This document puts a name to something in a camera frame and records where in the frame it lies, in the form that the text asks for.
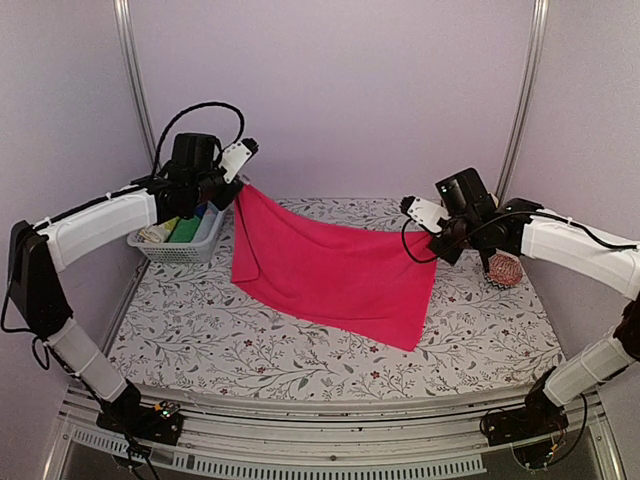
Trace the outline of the pink towel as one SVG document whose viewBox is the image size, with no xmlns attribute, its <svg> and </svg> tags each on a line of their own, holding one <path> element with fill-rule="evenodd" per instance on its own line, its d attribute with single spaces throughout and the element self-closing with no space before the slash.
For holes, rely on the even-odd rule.
<svg viewBox="0 0 640 480">
<path fill-rule="evenodd" d="M 284 314 L 411 351 L 437 265 L 416 263 L 405 249 L 429 239 L 311 220 L 247 186 L 235 200 L 231 280 Z"/>
</svg>

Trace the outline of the right robot arm white sleeve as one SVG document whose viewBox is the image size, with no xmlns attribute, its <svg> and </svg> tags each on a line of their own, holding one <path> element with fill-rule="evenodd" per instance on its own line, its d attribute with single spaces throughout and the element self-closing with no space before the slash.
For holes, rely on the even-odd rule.
<svg viewBox="0 0 640 480">
<path fill-rule="evenodd" d="M 639 359 L 639 244 L 590 229 L 542 205 L 513 199 L 496 206 L 478 172 L 467 168 L 437 182 L 449 219 L 479 222 L 473 232 L 482 264 L 502 251 L 547 261 L 594 279 L 628 299 L 619 325 L 602 339 L 552 368 L 512 413 L 481 423 L 490 444 L 532 438 L 568 425 L 565 406 L 604 384 Z"/>
</svg>

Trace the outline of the green and cream patterned towel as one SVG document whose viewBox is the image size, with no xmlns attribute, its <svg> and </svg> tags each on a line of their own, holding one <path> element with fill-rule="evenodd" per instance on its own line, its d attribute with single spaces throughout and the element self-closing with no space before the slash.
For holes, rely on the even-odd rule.
<svg viewBox="0 0 640 480">
<path fill-rule="evenodd" d="M 138 232 L 138 235 L 145 243 L 164 243 L 170 238 L 179 221 L 179 217 L 174 217 L 159 225 L 145 227 Z"/>
</svg>

